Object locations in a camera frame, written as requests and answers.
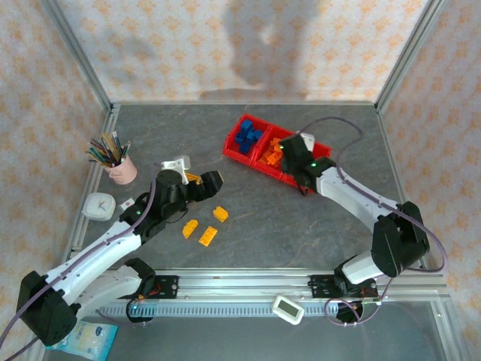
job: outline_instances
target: patterned wallpaper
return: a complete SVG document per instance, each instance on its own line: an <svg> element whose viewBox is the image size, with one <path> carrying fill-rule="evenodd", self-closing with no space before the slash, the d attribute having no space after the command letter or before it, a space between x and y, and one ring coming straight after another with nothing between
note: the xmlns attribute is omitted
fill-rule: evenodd
<svg viewBox="0 0 481 361"><path fill-rule="evenodd" d="M113 102L374 101L428 0L59 0Z"/></svg>
<svg viewBox="0 0 481 361"><path fill-rule="evenodd" d="M38 0L0 2L0 330L24 275L60 262L103 110ZM25 343L18 322L0 351Z"/></svg>
<svg viewBox="0 0 481 361"><path fill-rule="evenodd" d="M473 359L481 359L479 14L479 0L446 6L383 115L407 195L446 246Z"/></svg>

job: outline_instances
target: clock face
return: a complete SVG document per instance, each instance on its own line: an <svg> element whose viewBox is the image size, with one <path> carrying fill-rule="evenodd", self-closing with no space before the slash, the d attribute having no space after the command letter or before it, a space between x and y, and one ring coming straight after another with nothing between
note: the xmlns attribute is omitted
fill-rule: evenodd
<svg viewBox="0 0 481 361"><path fill-rule="evenodd" d="M115 208L115 199L106 193L92 193L83 205L83 214L91 220L109 220Z"/></svg>

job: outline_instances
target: red tray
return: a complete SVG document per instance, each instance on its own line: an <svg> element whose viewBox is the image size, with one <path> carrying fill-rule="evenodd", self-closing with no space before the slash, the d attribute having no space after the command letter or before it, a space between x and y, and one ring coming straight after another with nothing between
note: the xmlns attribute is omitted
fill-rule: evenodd
<svg viewBox="0 0 481 361"><path fill-rule="evenodd" d="M239 144L235 142L234 138L241 129L242 122L245 120L250 120L251 122L253 122L254 129L262 130L262 137L255 145L250 148L249 153L244 155L239 152ZM272 139L283 139L289 137L292 134L294 134L294 132L291 132L290 130L268 123L265 120L254 117L253 115L244 114L239 119L235 127L228 134L227 139L224 143L224 149L222 150L222 153L229 158L235 159L238 162L249 166L250 168L257 169L262 173L268 174L271 177L274 177L284 183L291 184L292 186L296 187L294 178L292 178L290 175L282 173L279 166L275 167L273 165L263 164L259 161L264 152L269 148ZM313 155L316 159L321 156L330 156L331 148L327 145L316 142L314 144Z"/></svg>

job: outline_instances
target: pink pencil cup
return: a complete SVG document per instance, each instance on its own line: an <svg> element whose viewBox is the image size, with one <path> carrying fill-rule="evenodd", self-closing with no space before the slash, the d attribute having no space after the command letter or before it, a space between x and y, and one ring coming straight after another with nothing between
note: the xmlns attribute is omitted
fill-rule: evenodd
<svg viewBox="0 0 481 361"><path fill-rule="evenodd" d="M129 184L135 179L135 177L137 177L137 169L129 156L127 156L126 160L120 163L117 167L105 167L105 171L115 183L120 185Z"/></svg>

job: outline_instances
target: gray table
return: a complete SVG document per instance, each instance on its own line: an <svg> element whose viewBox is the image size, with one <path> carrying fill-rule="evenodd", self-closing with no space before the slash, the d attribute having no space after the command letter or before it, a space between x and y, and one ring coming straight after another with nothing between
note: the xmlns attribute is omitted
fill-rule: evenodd
<svg viewBox="0 0 481 361"><path fill-rule="evenodd" d="M115 128L121 141L132 141L129 154L138 177L118 186L103 174L99 192L112 194L117 203L135 198L149 189L152 162L180 154L190 156L192 173L218 170L225 181L217 196L192 205L184 219L168 225L129 257L139 256L153 268L330 269L369 249L369 231L339 205L321 196L302 197L296 188L222 155L225 137L243 113L291 130L328 115L354 121L365 131L365 139L346 152L343 167L379 194L399 198L372 105L123 105ZM333 148L333 157L356 136L354 129L336 121L309 130ZM224 223L212 215L217 205L229 212ZM83 246L103 234L120 213L118 208L110 222L89 222ZM182 228L191 219L199 226L186 240ZM219 231L204 247L198 239L208 226Z"/></svg>
<svg viewBox="0 0 481 361"><path fill-rule="evenodd" d="M103 323L102 319L89 319ZM298 326L279 318L181 318L120 327L107 361L442 361L429 302L385 304L369 323L345 329L323 317ZM59 351L44 361L82 361Z"/></svg>

